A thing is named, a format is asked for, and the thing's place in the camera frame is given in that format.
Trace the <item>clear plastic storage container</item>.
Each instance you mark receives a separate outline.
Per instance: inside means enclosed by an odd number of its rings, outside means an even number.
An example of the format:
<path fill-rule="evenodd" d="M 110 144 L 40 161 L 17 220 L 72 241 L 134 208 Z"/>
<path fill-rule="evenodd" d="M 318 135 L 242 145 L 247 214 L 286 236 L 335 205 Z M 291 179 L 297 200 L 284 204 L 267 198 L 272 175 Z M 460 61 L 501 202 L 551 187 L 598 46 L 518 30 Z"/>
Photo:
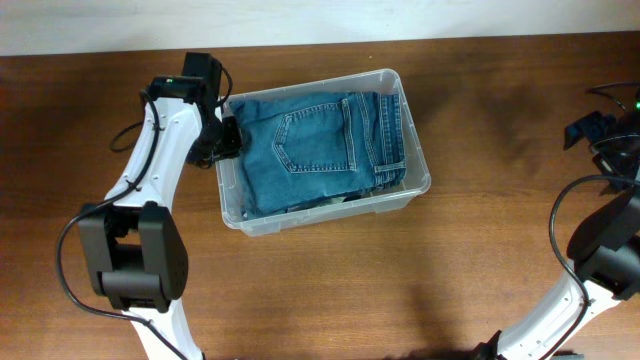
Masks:
<path fill-rule="evenodd" d="M 399 96 L 404 150 L 407 161 L 407 170 L 403 181 L 388 190 L 367 194 L 353 201 L 247 220 L 242 215 L 244 198 L 240 183 L 240 160 L 238 158 L 222 160 L 216 163 L 216 172 L 221 202 L 221 216 L 227 227 L 240 230 L 248 236 L 261 236 L 277 233 L 288 228 L 365 213 L 383 213 L 401 209 L 413 198 L 429 190 L 431 174 L 424 158 L 401 78 L 392 69 L 378 69 L 337 78 L 240 93 L 231 96 L 230 99 L 269 101 L 321 91 L 374 91 Z"/>

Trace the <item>light grey jeans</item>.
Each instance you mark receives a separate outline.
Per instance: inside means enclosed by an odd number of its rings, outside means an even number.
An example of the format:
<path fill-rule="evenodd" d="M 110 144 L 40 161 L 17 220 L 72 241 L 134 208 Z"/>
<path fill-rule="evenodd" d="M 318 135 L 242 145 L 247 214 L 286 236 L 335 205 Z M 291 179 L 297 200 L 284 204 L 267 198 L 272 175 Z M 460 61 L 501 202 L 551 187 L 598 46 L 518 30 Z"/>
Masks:
<path fill-rule="evenodd" d="M 336 204 L 341 204 L 341 203 L 345 203 L 345 202 L 355 201 L 355 200 L 362 199 L 364 196 L 365 195 L 356 194 L 356 195 L 340 196 L 340 197 L 322 199 L 322 200 L 318 200 L 318 201 L 315 201 L 315 202 L 296 205 L 296 206 L 287 208 L 285 210 L 285 213 L 292 213 L 292 212 L 297 212 L 297 211 L 302 211 L 302 210 L 313 209 L 313 208 L 317 208 L 317 207 L 336 205 Z"/>

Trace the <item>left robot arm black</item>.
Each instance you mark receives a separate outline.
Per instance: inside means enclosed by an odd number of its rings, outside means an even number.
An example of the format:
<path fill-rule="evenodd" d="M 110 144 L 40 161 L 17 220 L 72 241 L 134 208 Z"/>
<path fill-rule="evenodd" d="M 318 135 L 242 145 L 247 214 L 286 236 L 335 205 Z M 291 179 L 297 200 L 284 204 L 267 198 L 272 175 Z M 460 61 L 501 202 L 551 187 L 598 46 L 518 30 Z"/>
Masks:
<path fill-rule="evenodd" d="M 234 117 L 220 92 L 229 72 L 208 53 L 186 54 L 178 76 L 157 76 L 140 94 L 144 118 L 129 161 L 77 226 L 94 292 L 111 308 L 102 316 L 133 324 L 151 359 L 201 359 L 182 303 L 189 274 L 186 247 L 172 217 L 184 166 L 209 169 L 238 156 Z"/>

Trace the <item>dark blue jeans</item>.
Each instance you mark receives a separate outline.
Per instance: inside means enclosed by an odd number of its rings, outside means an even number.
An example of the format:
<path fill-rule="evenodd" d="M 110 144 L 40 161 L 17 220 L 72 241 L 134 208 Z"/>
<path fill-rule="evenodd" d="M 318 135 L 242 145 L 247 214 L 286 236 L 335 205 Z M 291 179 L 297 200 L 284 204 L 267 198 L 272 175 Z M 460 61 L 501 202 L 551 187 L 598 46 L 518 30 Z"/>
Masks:
<path fill-rule="evenodd" d="M 242 135 L 243 213 L 254 219 L 398 185 L 406 174 L 399 95 L 313 93 L 230 104 Z"/>

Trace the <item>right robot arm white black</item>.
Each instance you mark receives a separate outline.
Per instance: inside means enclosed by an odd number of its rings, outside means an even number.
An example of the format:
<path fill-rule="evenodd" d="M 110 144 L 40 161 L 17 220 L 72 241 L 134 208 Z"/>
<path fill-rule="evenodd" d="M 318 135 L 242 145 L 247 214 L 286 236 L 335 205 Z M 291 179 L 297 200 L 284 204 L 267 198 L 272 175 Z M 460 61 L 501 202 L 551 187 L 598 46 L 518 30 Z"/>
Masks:
<path fill-rule="evenodd" d="M 566 359 L 562 346 L 596 316 L 639 292 L 639 107 L 620 116 L 592 112 L 564 130 L 564 147 L 589 143 L 596 175 L 567 185 L 552 207 L 548 232 L 564 269 L 556 285 L 520 322 L 496 332 L 472 359 Z M 560 250 L 556 218 L 565 197 L 588 182 L 605 181 L 614 199 L 585 218 Z"/>

